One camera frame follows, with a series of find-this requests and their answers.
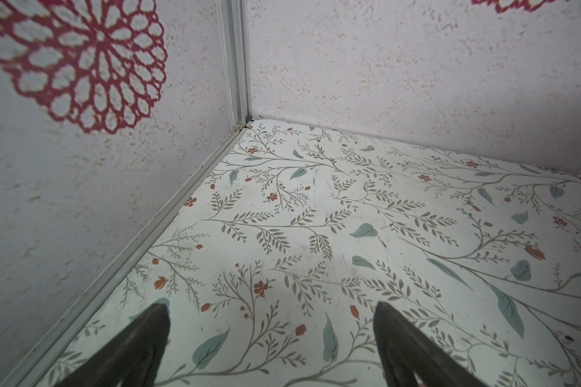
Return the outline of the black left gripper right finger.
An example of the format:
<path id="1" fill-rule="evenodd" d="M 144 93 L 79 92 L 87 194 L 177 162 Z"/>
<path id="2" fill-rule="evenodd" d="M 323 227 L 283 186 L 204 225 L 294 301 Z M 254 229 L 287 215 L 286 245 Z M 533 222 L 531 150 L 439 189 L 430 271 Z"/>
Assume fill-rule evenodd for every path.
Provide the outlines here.
<path id="1" fill-rule="evenodd" d="M 388 386 L 484 385 L 390 304 L 377 304 L 373 329 Z"/>

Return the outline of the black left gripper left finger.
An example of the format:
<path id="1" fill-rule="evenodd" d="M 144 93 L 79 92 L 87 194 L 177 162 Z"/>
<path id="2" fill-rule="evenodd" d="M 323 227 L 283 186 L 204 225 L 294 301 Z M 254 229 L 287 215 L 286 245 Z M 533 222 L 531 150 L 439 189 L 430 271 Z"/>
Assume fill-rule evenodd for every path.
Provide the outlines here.
<path id="1" fill-rule="evenodd" d="M 169 338 L 169 309 L 153 304 L 59 386 L 153 386 Z"/>

